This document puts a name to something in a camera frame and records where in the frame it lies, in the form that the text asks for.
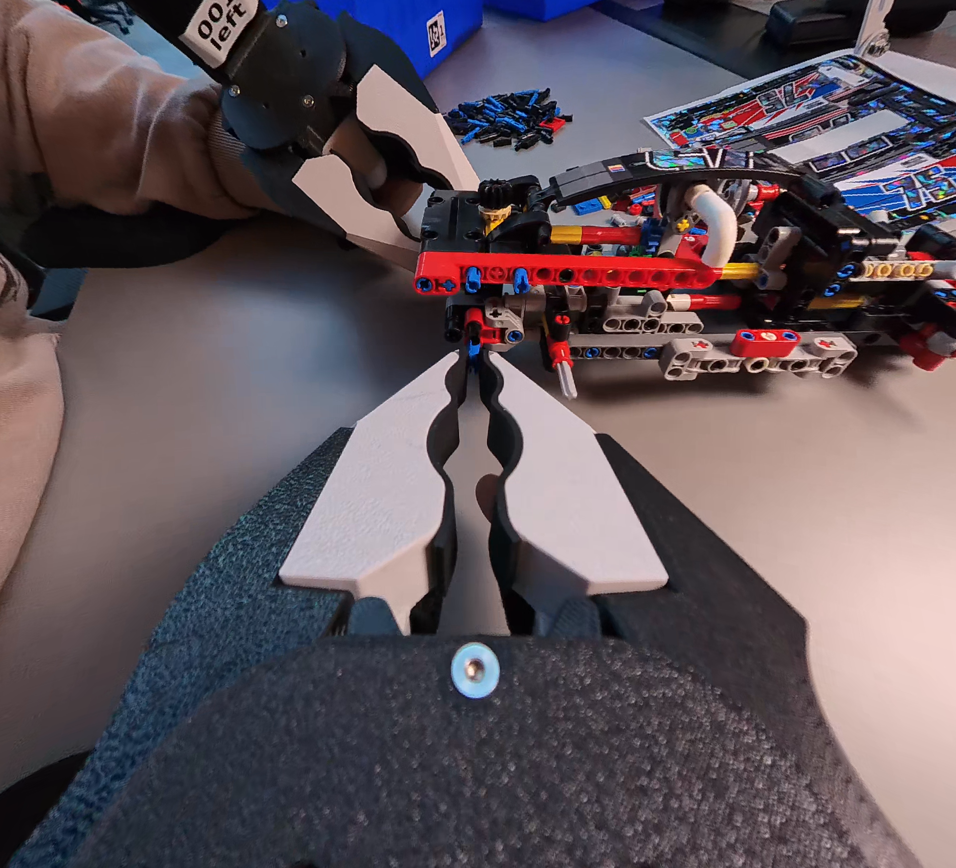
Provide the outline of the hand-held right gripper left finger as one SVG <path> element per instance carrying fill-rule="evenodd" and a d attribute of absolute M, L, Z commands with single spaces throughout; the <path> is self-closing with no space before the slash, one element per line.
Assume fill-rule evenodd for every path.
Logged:
<path fill-rule="evenodd" d="M 388 603 L 402 634 L 432 632 L 457 557 L 453 487 L 461 353 L 355 425 L 278 576 Z"/>

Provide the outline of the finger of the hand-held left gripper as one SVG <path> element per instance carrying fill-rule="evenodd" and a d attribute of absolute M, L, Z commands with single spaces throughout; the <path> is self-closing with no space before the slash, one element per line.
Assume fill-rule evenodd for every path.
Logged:
<path fill-rule="evenodd" d="M 340 227 L 345 238 L 409 272 L 415 272 L 421 245 L 405 233 L 400 218 L 368 201 L 352 170 L 337 155 L 307 159 L 293 176 L 294 185 Z"/>
<path fill-rule="evenodd" d="M 393 177 L 475 193 L 480 180 L 441 113 L 373 65 L 358 81 L 356 114 Z"/>

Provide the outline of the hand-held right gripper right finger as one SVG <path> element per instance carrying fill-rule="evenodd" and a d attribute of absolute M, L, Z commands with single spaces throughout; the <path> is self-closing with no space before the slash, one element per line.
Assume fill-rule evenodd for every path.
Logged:
<path fill-rule="evenodd" d="M 482 362 L 487 446 L 501 466 L 488 553 L 512 635 L 568 599 L 656 590 L 667 574 L 598 437 L 501 354 Z"/>

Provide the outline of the lego car model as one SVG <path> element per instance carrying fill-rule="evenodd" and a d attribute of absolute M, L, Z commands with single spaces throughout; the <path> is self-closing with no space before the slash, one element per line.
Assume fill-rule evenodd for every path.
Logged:
<path fill-rule="evenodd" d="M 573 210 L 659 188 L 653 217 Z M 771 153 L 642 149 L 428 199 L 414 272 L 465 351 L 537 337 L 567 399 L 584 360 L 702 374 L 842 374 L 867 346 L 923 371 L 954 359 L 954 232 L 909 235 Z"/>

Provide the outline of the person's left forearm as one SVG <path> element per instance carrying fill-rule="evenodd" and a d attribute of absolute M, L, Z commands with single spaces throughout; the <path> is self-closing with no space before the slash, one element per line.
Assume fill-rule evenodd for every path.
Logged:
<path fill-rule="evenodd" d="M 1 203 L 34 216 L 163 203 L 213 219 L 271 200 L 227 134 L 220 87 L 153 60 L 48 0 L 1 0 Z"/>

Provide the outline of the pile of black blue pins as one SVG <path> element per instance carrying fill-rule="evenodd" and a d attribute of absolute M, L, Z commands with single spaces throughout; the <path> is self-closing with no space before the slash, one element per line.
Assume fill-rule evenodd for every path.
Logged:
<path fill-rule="evenodd" d="M 552 145 L 573 114 L 552 97 L 550 88 L 498 93 L 461 102 L 443 115 L 461 145 L 476 143 L 528 150 Z"/>

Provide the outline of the holographic sticker sheet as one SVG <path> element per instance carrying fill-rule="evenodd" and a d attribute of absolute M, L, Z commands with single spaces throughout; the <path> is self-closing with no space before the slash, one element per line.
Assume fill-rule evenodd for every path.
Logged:
<path fill-rule="evenodd" d="M 909 235 L 954 232 L 955 71 L 841 50 L 644 120 L 672 148 L 767 150 Z"/>

